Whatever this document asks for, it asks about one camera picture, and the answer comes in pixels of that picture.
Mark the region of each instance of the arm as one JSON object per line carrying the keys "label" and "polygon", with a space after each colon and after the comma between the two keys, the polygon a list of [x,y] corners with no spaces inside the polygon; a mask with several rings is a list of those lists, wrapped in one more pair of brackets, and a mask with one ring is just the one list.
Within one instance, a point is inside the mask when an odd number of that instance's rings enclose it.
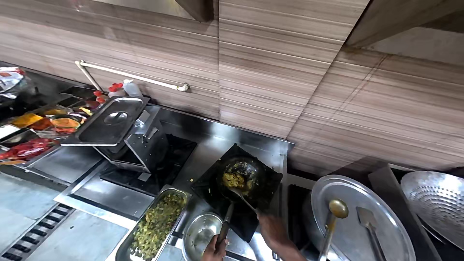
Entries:
{"label": "arm", "polygon": [[295,244],[288,239],[282,221],[270,215],[258,215],[261,235],[272,251],[284,261],[306,261]]}

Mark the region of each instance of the wooden laminate wall panel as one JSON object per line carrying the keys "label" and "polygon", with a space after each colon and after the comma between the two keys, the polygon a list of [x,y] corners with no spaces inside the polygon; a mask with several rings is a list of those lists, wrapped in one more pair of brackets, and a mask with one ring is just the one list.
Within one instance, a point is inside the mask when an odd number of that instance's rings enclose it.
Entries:
{"label": "wooden laminate wall panel", "polygon": [[[219,119],[218,5],[200,23],[91,0],[0,0],[0,60],[88,83],[75,60],[191,92],[141,83],[160,104]],[[107,88],[119,77],[91,70]]]}
{"label": "wooden laminate wall panel", "polygon": [[464,68],[342,48],[288,139],[295,168],[328,174],[363,157],[464,163]]}
{"label": "wooden laminate wall panel", "polygon": [[220,0],[220,120],[287,137],[368,0]]}

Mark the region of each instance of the kitchen floor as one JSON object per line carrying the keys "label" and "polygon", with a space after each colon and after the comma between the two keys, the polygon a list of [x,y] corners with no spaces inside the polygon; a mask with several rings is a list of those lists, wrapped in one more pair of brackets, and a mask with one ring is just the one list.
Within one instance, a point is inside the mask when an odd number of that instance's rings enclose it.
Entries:
{"label": "kitchen floor", "polygon": [[[0,252],[40,219],[59,193],[0,173]],[[126,228],[76,210],[27,260],[104,261],[126,233]]]}

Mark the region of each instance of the steel counter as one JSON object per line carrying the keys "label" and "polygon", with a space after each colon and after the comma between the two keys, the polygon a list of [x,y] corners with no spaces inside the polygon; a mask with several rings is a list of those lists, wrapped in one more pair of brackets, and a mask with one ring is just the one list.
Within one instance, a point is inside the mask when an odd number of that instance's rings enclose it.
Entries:
{"label": "steel counter", "polygon": [[[185,163],[176,180],[175,188],[192,194],[185,220],[182,220],[170,240],[170,244],[181,247],[182,233],[196,216],[212,211],[211,207],[198,198],[191,190],[192,182],[200,178],[234,143],[257,157],[261,162],[284,175],[281,193],[276,193],[271,204],[272,212],[280,213],[286,221],[286,192],[288,182],[294,182],[296,176],[287,175],[286,157],[295,145],[286,140],[270,137],[238,127],[222,124],[207,118],[188,113],[162,108],[161,124],[167,134],[192,140],[197,147]],[[101,161],[88,173],[76,180],[56,201],[101,217],[107,221],[123,226],[129,231],[141,218],[153,197],[109,183],[99,178],[100,173],[108,167],[108,162]],[[296,177],[298,184],[311,181]],[[273,260],[271,250],[266,246],[261,234],[255,232],[250,244],[241,240],[233,231],[229,233],[230,245],[227,247],[234,259]],[[115,251],[108,258],[114,259]]]}

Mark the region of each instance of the plastic bottle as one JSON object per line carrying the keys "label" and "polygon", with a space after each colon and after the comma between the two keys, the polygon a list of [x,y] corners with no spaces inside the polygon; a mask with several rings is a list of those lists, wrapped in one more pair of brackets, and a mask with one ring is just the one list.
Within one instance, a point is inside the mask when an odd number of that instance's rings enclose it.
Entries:
{"label": "plastic bottle", "polygon": [[135,98],[143,98],[143,95],[142,95],[142,92],[140,91],[139,87],[137,86],[136,83],[133,83],[132,80],[124,80],[124,84],[122,85],[122,87],[124,88],[124,90],[127,92],[127,94],[131,97],[135,97]]}
{"label": "plastic bottle", "polygon": [[108,96],[111,98],[113,96],[127,96],[127,93],[122,88],[122,83],[113,84],[110,88],[108,88]]}

